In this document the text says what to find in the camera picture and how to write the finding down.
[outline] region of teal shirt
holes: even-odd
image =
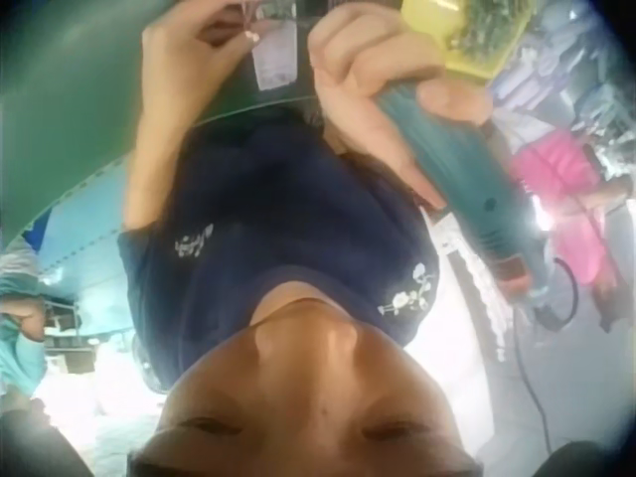
[[[8,385],[26,396],[36,390],[47,370],[44,343],[32,341],[7,317],[0,323],[0,395]]]
[[[4,250],[0,256],[0,300],[8,295],[39,296],[34,269],[35,254],[23,240]],[[46,369],[44,343],[30,340],[11,318],[0,316],[0,396],[13,385],[30,397]]]

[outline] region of person in pink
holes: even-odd
[[[494,117],[513,153],[510,173],[540,198],[555,219],[555,253],[578,284],[590,288],[601,327],[609,331],[631,308],[631,293],[616,273],[605,243],[604,209],[633,195],[632,177],[604,181],[581,141],[568,130],[510,111],[496,111]]]

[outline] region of neck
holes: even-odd
[[[342,307],[338,303],[315,286],[303,281],[288,281],[272,288],[262,297],[258,305],[256,305],[254,313],[251,315],[249,325],[256,325],[282,307],[307,298],[320,300],[342,310]]]

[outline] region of person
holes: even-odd
[[[0,253],[0,412],[23,408],[44,377],[44,327],[36,253],[17,237]]]
[[[119,247],[136,332],[170,391],[129,474],[480,475],[442,390],[401,348],[439,274],[412,196],[441,199],[373,96],[420,79],[423,108],[479,125],[488,95],[446,76],[398,11],[350,3],[308,37],[347,157],[292,109],[190,131],[276,28],[246,35],[231,3],[178,2],[143,34]]]
[[[555,253],[576,282],[590,290],[600,326],[609,332],[634,306],[631,287],[606,245],[605,209],[634,197],[634,174],[603,180],[598,159],[590,161],[595,156],[591,146],[570,131],[501,108],[493,118],[514,155],[508,161],[511,174],[537,194],[553,217]],[[556,323],[555,330],[561,326],[551,310],[540,311],[536,314],[543,323]]]

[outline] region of green sheet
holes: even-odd
[[[138,114],[141,32],[172,3],[58,0],[14,28],[3,45],[2,66],[5,244],[130,151]],[[298,2],[299,15],[304,4]],[[258,91],[247,58],[205,119],[310,95],[306,33],[299,28],[294,85]]]

